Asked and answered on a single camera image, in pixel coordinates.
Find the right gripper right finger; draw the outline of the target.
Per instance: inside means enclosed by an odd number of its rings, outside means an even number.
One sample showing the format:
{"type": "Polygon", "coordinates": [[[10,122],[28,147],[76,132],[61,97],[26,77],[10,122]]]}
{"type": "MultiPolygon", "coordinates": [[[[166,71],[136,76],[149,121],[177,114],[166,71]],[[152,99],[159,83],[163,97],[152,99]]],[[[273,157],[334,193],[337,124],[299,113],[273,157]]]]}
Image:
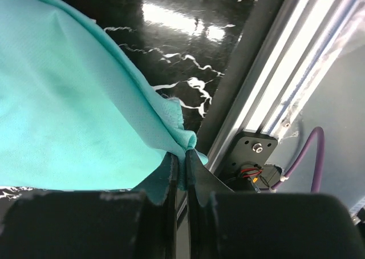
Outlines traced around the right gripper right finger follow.
{"type": "Polygon", "coordinates": [[[343,204],[321,194],[233,192],[186,153],[192,258],[363,258],[343,204]]]}

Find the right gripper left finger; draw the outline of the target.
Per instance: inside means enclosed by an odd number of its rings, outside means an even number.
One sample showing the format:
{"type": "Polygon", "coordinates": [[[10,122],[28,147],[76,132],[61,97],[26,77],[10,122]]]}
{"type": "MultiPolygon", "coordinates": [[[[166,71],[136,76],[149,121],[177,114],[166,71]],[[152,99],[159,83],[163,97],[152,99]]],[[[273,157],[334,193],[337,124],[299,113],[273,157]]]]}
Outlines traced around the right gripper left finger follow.
{"type": "Polygon", "coordinates": [[[129,191],[31,191],[1,216],[2,258],[175,258],[178,160],[129,191]]]}

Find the teal t shirt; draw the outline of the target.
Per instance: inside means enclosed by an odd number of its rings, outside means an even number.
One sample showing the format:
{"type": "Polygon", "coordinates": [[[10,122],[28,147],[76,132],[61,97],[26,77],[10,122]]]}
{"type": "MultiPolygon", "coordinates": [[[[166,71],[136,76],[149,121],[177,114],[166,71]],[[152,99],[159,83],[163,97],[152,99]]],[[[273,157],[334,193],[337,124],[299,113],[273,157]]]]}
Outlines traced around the teal t shirt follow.
{"type": "Polygon", "coordinates": [[[197,137],[116,43],[61,0],[1,0],[1,186],[132,189],[197,137]]]}

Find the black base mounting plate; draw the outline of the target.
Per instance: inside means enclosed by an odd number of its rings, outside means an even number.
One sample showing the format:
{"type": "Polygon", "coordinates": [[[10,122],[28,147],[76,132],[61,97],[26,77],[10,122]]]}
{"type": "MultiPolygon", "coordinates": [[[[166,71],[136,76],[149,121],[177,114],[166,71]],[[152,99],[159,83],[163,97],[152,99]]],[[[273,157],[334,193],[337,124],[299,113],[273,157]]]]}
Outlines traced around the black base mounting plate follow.
{"type": "Polygon", "coordinates": [[[237,134],[217,169],[218,178],[236,192],[260,193],[279,182],[282,168],[268,163],[278,140],[262,133],[237,134]]]}

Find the black marble pattern mat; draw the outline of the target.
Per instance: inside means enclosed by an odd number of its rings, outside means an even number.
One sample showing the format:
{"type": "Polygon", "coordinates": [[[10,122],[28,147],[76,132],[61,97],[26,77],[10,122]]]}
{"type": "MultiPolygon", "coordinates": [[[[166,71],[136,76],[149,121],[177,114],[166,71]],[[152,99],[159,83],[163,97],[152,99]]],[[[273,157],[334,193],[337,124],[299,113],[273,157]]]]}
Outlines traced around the black marble pattern mat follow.
{"type": "Polygon", "coordinates": [[[95,22],[195,134],[256,0],[61,0],[95,22]]]}

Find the aluminium front rail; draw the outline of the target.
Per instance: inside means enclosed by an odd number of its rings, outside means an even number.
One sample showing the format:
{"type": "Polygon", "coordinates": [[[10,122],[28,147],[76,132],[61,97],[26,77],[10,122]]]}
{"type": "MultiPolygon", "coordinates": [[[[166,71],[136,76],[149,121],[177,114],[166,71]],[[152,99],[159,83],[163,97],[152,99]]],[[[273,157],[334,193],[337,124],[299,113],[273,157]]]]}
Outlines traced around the aluminium front rail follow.
{"type": "Polygon", "coordinates": [[[315,90],[314,68],[362,0],[284,0],[208,153],[215,172],[240,131],[281,138],[315,90]]]}

